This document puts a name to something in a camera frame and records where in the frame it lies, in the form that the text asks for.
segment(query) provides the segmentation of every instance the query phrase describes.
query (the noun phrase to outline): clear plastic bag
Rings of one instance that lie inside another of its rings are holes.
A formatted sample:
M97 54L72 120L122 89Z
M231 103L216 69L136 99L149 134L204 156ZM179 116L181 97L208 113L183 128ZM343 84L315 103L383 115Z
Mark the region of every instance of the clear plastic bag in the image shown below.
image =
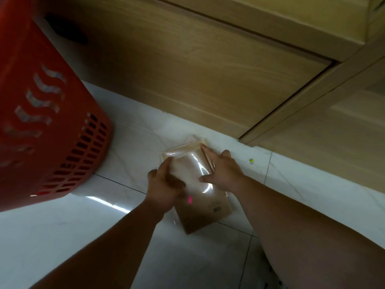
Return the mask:
M186 188L175 204L175 210L187 234L193 233L232 213L226 192L210 183L201 183L199 177L213 173L214 164L201 149L205 140L166 150L162 160L174 157L170 173L186 183Z

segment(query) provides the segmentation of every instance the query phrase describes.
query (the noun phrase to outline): cabinet drawer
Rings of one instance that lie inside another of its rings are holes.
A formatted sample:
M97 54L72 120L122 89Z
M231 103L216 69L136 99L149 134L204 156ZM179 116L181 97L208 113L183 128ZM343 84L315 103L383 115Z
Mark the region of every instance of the cabinet drawer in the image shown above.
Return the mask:
M81 79L236 138L330 64L157 0L41 4L87 36L47 33Z

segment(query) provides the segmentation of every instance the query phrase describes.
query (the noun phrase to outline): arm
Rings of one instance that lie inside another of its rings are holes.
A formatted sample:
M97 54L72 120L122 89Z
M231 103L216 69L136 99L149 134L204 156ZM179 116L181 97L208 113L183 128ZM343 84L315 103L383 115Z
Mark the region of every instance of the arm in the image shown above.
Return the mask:
M385 282L385 250L356 231L243 175L228 150L202 145L213 175L200 178L233 193L289 288L376 288Z
M155 226L185 188L168 172L171 159L149 172L142 204L31 288L130 288Z

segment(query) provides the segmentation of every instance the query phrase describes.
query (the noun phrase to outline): hand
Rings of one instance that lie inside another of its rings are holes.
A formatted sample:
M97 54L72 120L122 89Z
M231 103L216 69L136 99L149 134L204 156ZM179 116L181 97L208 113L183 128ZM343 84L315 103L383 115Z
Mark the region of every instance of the hand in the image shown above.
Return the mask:
M186 187L183 181L170 174L171 161L172 157L168 157L157 170L151 170L147 175L148 188L144 201L162 214L171 210L177 197Z
M212 175L201 176L199 181L212 183L224 191L231 193L236 192L239 181L243 179L245 175L237 162L231 158L230 151L225 150L221 155L218 155L214 150L204 144L201 145L201 148L208 158L214 162L215 170Z

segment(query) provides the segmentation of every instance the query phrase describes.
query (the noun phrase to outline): forearm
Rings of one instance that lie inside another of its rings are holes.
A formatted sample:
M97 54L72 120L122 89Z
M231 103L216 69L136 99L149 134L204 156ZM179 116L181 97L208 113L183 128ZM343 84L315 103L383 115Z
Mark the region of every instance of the forearm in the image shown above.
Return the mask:
M384 250L359 233L246 176L233 192L289 287L383 282Z
M32 288L130 288L162 217L143 202Z

